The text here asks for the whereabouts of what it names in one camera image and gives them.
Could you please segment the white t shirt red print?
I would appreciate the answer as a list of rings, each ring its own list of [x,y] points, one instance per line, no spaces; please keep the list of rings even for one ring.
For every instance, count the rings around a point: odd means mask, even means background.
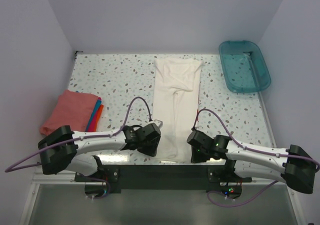
[[[188,163],[192,148],[187,143],[199,107],[202,61],[163,58],[155,62],[153,114],[162,121],[156,158]]]

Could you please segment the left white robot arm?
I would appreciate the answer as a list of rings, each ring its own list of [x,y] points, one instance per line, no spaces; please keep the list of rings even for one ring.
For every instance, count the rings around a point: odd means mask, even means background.
[[[155,157],[162,126],[160,120],[145,126],[126,125],[119,132],[79,132],[68,125],[61,126],[38,143],[42,172],[56,175],[66,170],[99,181],[104,169],[96,152],[131,150]]]

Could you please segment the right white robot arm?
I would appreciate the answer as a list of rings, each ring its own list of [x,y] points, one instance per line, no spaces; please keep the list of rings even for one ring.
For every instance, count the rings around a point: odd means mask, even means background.
[[[223,177],[230,182],[240,178],[262,178],[286,184],[303,194],[314,191],[318,165],[300,146],[272,148],[239,142],[232,136],[218,134],[211,138],[194,129],[186,142],[191,145],[192,163],[210,159],[225,160]]]

